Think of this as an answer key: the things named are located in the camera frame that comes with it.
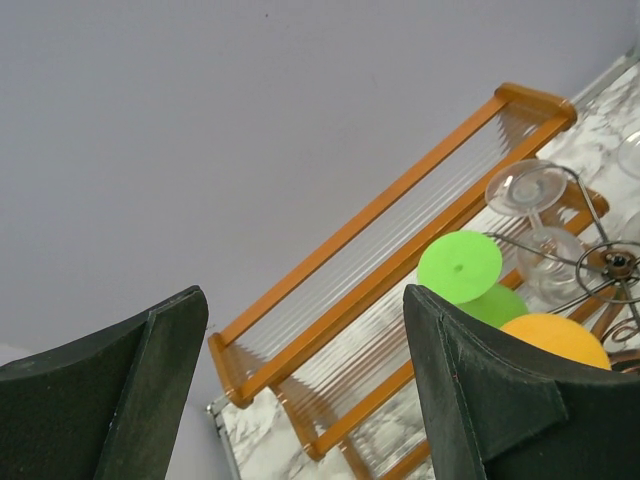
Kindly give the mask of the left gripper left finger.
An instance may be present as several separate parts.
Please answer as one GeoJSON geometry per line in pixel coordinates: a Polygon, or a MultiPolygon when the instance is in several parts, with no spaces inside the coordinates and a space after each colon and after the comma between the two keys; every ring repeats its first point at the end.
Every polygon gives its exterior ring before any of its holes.
{"type": "Polygon", "coordinates": [[[208,322],[191,286],[1,368],[4,479],[165,477],[208,322]]]}

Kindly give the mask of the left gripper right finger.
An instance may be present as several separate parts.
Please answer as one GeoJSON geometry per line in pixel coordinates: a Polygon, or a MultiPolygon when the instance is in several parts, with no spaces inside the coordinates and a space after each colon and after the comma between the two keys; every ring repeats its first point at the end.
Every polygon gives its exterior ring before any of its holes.
{"type": "Polygon", "coordinates": [[[635,479],[639,379],[545,352],[410,285],[404,323],[439,479],[635,479]]]}

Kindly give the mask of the orange plastic wine glass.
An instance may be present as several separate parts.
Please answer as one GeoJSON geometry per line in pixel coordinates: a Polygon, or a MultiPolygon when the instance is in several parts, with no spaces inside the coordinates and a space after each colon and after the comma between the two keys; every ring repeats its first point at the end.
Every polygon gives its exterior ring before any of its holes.
{"type": "Polygon", "coordinates": [[[600,341],[569,318],[549,313],[530,313],[508,321],[500,330],[556,356],[611,370],[609,356],[600,341]]]}

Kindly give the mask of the green plastic wine glass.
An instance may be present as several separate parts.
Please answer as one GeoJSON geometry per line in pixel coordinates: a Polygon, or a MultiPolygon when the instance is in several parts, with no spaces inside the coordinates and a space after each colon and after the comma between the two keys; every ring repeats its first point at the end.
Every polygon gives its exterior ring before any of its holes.
{"type": "Polygon", "coordinates": [[[495,241],[479,232],[443,235],[422,253],[417,283],[472,317],[495,328],[529,312],[524,300],[499,283],[503,256],[495,241]]]}

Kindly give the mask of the metal wine glass rack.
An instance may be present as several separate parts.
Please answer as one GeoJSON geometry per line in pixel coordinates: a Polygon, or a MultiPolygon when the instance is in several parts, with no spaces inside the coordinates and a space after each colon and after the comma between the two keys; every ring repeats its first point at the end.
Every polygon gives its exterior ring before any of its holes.
{"type": "Polygon", "coordinates": [[[601,221],[604,209],[598,209],[598,197],[589,191],[577,172],[550,162],[567,179],[567,187],[552,207],[541,213],[545,225],[562,227],[575,235],[584,253],[575,264],[576,280],[581,288],[574,299],[552,306],[542,301],[517,269],[515,240],[530,230],[526,218],[514,218],[512,228],[491,232],[490,236],[507,256],[513,270],[507,280],[517,280],[551,312],[566,314],[590,330],[605,346],[614,370],[636,374],[639,371],[639,243],[615,239],[601,221]]]}

